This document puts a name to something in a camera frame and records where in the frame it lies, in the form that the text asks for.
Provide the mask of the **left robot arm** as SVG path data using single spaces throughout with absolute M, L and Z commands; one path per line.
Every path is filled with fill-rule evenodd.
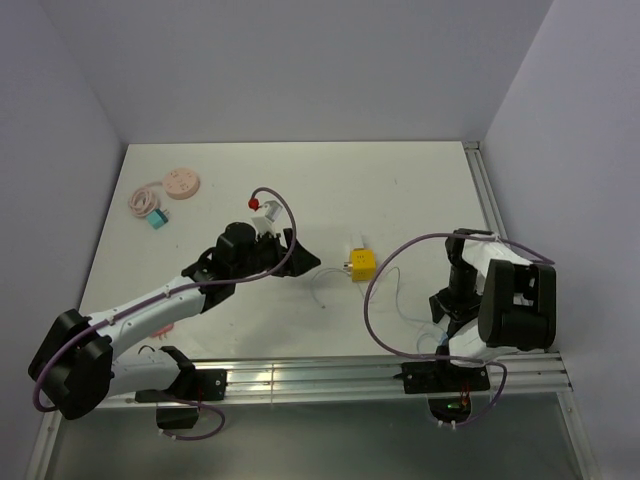
M 60 314 L 28 367 L 35 383 L 33 405 L 75 420 L 104 399 L 130 392 L 194 400 L 196 368 L 179 349 L 161 347 L 130 362 L 122 355 L 168 325 L 218 306 L 239 284 L 269 276 L 295 278 L 320 264 L 293 228 L 259 234 L 247 223 L 231 223 L 213 247 L 162 287 L 102 312 Z

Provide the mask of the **yellow cube power adapter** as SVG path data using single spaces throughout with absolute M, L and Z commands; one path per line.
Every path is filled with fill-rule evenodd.
M 368 282 L 377 270 L 375 254 L 371 249 L 357 248 L 350 251 L 349 259 L 343 266 L 352 282 Z

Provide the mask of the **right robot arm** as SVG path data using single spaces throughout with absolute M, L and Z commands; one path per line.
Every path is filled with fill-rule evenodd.
M 545 350 L 556 336 L 555 263 L 482 230 L 457 229 L 445 240 L 447 285 L 429 298 L 432 320 L 446 322 L 446 356 L 433 365 L 435 383 L 452 390 L 467 368 L 505 354 Z

